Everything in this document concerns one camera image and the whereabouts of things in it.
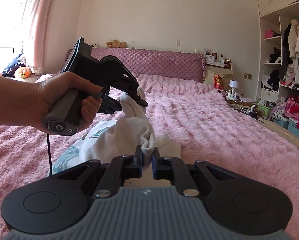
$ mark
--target lampshade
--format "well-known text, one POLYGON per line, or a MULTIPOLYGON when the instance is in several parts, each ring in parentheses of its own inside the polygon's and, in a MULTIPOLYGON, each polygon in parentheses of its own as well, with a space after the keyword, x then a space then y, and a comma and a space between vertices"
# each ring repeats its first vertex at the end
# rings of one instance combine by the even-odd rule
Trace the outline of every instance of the lampshade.
POLYGON ((234 81, 234 80, 231 80, 230 83, 229 83, 229 87, 238 88, 238 82, 234 81))

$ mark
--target electrical socket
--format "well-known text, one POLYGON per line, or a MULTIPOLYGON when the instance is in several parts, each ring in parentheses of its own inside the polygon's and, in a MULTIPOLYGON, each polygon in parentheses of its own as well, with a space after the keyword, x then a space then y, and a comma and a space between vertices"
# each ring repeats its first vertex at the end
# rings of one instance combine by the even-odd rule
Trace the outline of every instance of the electrical socket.
POLYGON ((244 73, 244 78, 245 78, 245 79, 250 79, 250 80, 251 80, 251 74, 244 73))

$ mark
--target chip bag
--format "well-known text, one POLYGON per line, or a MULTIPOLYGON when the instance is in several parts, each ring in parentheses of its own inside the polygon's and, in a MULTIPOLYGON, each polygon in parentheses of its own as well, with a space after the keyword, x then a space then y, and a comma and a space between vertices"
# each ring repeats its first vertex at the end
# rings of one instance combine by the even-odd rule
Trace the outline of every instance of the chip bag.
POLYGON ((214 88, 224 90, 223 80, 219 75, 214 76, 214 88))

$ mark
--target teal print on shirt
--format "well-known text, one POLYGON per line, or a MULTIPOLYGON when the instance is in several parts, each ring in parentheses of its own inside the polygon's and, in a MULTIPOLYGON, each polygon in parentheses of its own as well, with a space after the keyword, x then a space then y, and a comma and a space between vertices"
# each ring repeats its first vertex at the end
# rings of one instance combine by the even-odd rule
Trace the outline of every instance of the teal print on shirt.
POLYGON ((102 130, 99 130, 97 133, 95 133, 94 135, 92 135, 91 137, 89 137, 89 139, 90 139, 90 138, 98 138, 98 137, 100 136, 100 134, 101 134, 103 131, 105 131, 107 128, 108 128, 108 127, 104 128, 104 129, 102 129, 102 130))
POLYGON ((53 165, 53 174, 67 170, 67 163, 79 155, 79 150, 75 146, 69 147, 53 165))

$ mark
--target silver screw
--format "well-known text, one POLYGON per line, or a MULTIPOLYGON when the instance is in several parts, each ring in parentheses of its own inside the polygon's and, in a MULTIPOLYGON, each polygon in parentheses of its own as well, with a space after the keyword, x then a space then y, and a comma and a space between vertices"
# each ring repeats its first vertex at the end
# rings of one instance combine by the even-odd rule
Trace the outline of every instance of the silver screw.
POLYGON ((197 197, 199 195, 199 192, 197 189, 188 188, 183 191, 183 195, 185 197, 197 197))
POLYGON ((99 197, 99 198, 107 198, 110 197, 111 193, 109 190, 107 189, 100 189, 98 191, 96 191, 95 196, 99 197))

